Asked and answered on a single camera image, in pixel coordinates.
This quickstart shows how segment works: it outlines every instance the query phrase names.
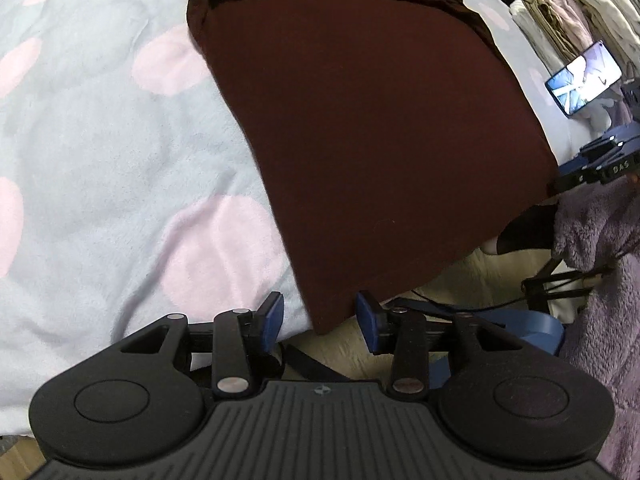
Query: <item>wire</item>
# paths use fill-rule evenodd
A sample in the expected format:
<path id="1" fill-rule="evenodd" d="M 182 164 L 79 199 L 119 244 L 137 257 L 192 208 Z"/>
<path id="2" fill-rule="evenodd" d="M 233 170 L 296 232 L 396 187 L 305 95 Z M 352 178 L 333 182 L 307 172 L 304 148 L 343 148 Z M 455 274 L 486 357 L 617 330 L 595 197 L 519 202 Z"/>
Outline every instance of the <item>wire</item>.
<path id="1" fill-rule="evenodd" d="M 570 285 L 571 283 L 575 283 L 578 282 L 579 280 L 581 280 L 583 278 L 583 276 L 577 276 L 576 278 L 572 278 L 570 280 L 565 280 L 562 283 L 559 283 L 558 285 L 554 285 L 554 286 L 550 286 L 549 288 L 545 289 L 545 292 L 553 292 L 554 290 L 558 290 L 558 288 Z M 436 306 L 439 306 L 440 308 L 449 311 L 452 314 L 456 314 L 456 313 L 469 313 L 472 314 L 474 312 L 488 312 L 491 310 L 498 310 L 499 308 L 504 308 L 505 306 L 510 306 L 512 304 L 515 303 L 519 303 L 521 301 L 526 301 L 527 296 L 521 296 L 519 298 L 516 298 L 515 300 L 511 300 L 511 301 L 505 301 L 504 303 L 499 303 L 496 305 L 491 305 L 491 306 L 484 306 L 481 308 L 459 308 L 456 307 L 455 305 L 452 304 L 447 304 L 447 303 L 439 303 L 435 300 L 432 300 L 431 298 L 428 298 L 427 296 L 420 294 L 420 292 L 417 292 L 415 289 L 412 289 L 411 291 L 413 294 L 415 294 L 416 296 L 418 296 L 419 298 L 422 298 L 423 300 L 427 300 L 430 303 L 433 303 Z"/>

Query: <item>white fabric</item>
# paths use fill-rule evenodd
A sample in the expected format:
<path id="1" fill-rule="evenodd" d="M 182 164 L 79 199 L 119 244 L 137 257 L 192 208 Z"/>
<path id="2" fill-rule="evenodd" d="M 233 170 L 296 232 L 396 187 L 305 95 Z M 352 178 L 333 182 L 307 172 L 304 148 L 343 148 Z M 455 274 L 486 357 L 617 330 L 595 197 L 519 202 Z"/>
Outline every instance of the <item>white fabric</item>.
<path id="1" fill-rule="evenodd" d="M 567 161 L 591 131 L 552 101 L 507 6 L 464 3 Z M 176 310 L 209 320 L 280 290 L 281 336 L 310 327 L 186 4 L 0 0 L 0 434 L 29 434 L 42 383 Z"/>

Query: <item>phone screen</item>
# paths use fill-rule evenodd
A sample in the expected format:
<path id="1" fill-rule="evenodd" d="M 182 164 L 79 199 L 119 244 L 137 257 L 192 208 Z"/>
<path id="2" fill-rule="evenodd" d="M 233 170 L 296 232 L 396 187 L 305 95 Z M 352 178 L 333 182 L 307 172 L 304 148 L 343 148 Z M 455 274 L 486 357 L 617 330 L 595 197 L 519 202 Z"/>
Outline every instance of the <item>phone screen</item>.
<path id="1" fill-rule="evenodd" d="M 622 77 L 622 70 L 601 41 L 551 76 L 546 88 L 568 116 L 593 101 Z"/>

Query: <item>maroon towel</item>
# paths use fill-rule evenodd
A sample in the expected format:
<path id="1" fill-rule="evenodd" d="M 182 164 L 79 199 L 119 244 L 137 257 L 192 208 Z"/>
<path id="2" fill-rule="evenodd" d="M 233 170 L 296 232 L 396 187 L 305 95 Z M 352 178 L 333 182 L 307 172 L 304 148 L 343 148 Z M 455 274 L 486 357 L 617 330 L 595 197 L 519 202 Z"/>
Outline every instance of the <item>maroon towel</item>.
<path id="1" fill-rule="evenodd" d="M 462 0 L 190 0 L 316 332 L 434 278 L 547 197 L 557 165 Z"/>

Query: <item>lavender fleece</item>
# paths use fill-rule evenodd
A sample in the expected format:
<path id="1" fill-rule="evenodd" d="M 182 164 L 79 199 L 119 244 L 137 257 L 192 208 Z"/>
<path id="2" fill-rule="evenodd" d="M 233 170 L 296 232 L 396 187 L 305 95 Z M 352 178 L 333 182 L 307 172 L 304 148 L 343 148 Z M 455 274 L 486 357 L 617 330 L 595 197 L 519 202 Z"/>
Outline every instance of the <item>lavender fleece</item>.
<path id="1" fill-rule="evenodd" d="M 556 215 L 555 256 L 591 270 L 640 240 L 640 192 L 626 178 L 564 195 Z M 640 248 L 620 258 L 566 330 L 561 358 L 611 392 L 616 420 L 598 457 L 621 480 L 640 479 Z"/>

